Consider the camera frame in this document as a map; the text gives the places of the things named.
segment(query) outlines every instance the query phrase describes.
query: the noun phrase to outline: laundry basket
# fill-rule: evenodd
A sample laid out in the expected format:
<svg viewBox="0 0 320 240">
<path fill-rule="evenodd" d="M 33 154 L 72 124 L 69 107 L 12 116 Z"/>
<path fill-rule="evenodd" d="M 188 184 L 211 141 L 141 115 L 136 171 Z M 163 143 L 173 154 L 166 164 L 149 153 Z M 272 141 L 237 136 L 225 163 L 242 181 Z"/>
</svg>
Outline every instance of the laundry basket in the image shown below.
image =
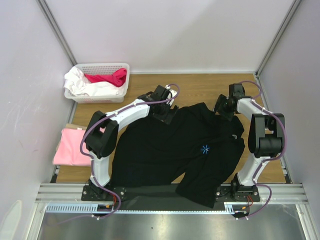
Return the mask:
<svg viewBox="0 0 320 240">
<path fill-rule="evenodd" d="M 126 78 L 124 83 L 124 91 L 121 95 L 105 95 L 105 96 L 75 96 L 68 89 L 65 89 L 64 96 L 67 99 L 73 99 L 79 104 L 97 104 L 97 103 L 122 103 L 127 94 L 130 69 L 126 63 L 86 63 L 75 65 L 84 74 L 90 75 L 111 75 L 119 69 L 126 69 Z"/>
</svg>

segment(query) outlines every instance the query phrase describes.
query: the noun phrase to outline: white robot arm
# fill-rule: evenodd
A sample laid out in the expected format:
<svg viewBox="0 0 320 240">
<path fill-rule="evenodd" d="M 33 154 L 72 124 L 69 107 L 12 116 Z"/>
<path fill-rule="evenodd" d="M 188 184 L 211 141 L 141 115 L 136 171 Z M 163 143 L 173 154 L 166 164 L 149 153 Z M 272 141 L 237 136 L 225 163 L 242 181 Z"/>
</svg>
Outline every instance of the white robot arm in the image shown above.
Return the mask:
<svg viewBox="0 0 320 240">
<path fill-rule="evenodd" d="M 99 187 L 105 186 L 110 181 L 109 158 L 116 147 L 118 132 L 134 121 L 152 115 L 167 124 L 170 123 L 178 107 L 171 109 L 178 92 L 166 87 L 158 86 L 154 92 L 141 95 L 132 103 L 116 111 L 102 113 L 97 111 L 91 118 L 85 133 L 85 143 L 90 155 L 93 156 L 93 173 L 90 181 Z M 94 124 L 106 116 L 104 120 L 93 129 Z"/>
<path fill-rule="evenodd" d="M 279 159 L 286 150 L 284 115 L 267 111 L 254 99 L 246 96 L 241 83 L 229 85 L 229 96 L 221 94 L 214 111 L 228 120 L 231 120 L 235 113 L 243 114 L 251 120 L 247 143 L 251 154 L 243 168 L 235 175 L 229 192 L 231 197 L 236 193 L 242 197 L 258 193 L 256 184 L 261 172 L 269 161 Z M 221 194 L 224 195 L 223 192 L 217 192 L 217 196 Z"/>
</svg>

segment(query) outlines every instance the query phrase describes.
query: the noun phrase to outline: red cloth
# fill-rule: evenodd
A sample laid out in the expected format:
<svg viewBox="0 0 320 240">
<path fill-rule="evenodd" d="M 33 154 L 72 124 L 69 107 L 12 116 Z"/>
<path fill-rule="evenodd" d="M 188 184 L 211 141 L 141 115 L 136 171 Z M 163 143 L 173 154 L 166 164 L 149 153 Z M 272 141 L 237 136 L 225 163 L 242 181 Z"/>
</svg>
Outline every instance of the red cloth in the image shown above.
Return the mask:
<svg viewBox="0 0 320 240">
<path fill-rule="evenodd" d="M 84 76 L 92 83 L 99 83 L 99 82 L 108 82 L 116 87 L 121 87 L 126 82 L 127 76 L 127 69 L 120 68 L 119 70 L 115 71 L 112 75 L 89 75 L 84 74 Z"/>
</svg>

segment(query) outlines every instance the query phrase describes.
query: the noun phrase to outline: pink towel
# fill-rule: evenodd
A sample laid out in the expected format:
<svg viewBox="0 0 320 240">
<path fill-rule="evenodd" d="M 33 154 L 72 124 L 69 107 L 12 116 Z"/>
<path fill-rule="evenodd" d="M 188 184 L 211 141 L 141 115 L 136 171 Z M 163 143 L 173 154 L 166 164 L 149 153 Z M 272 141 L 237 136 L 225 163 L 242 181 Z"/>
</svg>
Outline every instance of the pink towel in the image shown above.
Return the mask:
<svg viewBox="0 0 320 240">
<path fill-rule="evenodd" d="M 85 73 L 84 76 L 92 84 L 99 82 L 108 82 L 119 88 L 126 82 L 127 69 L 120 68 L 119 70 L 115 71 L 112 75 L 89 75 Z"/>
<path fill-rule="evenodd" d="M 64 128 L 61 133 L 60 145 L 53 158 L 53 164 L 90 166 L 90 157 L 82 155 L 80 152 L 80 143 L 85 134 L 85 130 Z M 86 149 L 86 143 L 83 144 L 83 151 L 89 153 Z"/>
</svg>

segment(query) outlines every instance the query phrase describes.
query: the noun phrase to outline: wooden surface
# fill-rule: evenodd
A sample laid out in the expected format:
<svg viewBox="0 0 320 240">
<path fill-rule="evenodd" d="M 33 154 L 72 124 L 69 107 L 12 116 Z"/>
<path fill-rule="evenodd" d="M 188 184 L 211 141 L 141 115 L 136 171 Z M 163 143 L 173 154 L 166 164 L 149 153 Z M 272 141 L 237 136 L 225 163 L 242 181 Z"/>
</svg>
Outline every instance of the wooden surface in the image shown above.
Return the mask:
<svg viewBox="0 0 320 240">
<path fill-rule="evenodd" d="M 94 112 L 111 112 L 127 104 L 132 103 L 138 96 L 153 91 L 157 85 L 165 86 L 170 83 L 176 83 L 180 86 L 180 95 L 174 100 L 174 104 L 180 108 L 191 106 L 204 102 L 209 109 L 213 109 L 216 100 L 220 94 L 229 95 L 229 85 L 244 80 L 254 81 L 252 74 L 132 74 L 130 75 L 129 87 L 127 94 L 122 103 L 96 103 L 96 104 L 78 104 L 73 119 L 73 124 L 87 126 Z M 258 88 L 251 83 L 244 83 L 245 93 L 247 96 L 255 96 L 259 93 Z M 262 105 L 259 97 L 256 100 Z M 244 126 L 245 144 L 248 142 L 250 121 L 243 115 L 237 115 Z M 248 155 L 248 147 L 237 165 L 234 173 L 241 170 L 245 164 Z M 110 156 L 109 174 L 111 176 L 112 160 L 114 152 Z M 58 183 L 78 183 L 86 182 L 90 177 L 90 167 L 84 166 L 61 166 L 57 177 Z M 226 182 L 230 182 L 234 177 L 231 175 Z M 180 182 L 183 175 L 178 177 L 174 182 Z M 285 183 L 284 174 L 279 160 L 270 162 L 258 179 L 260 183 Z"/>
</svg>

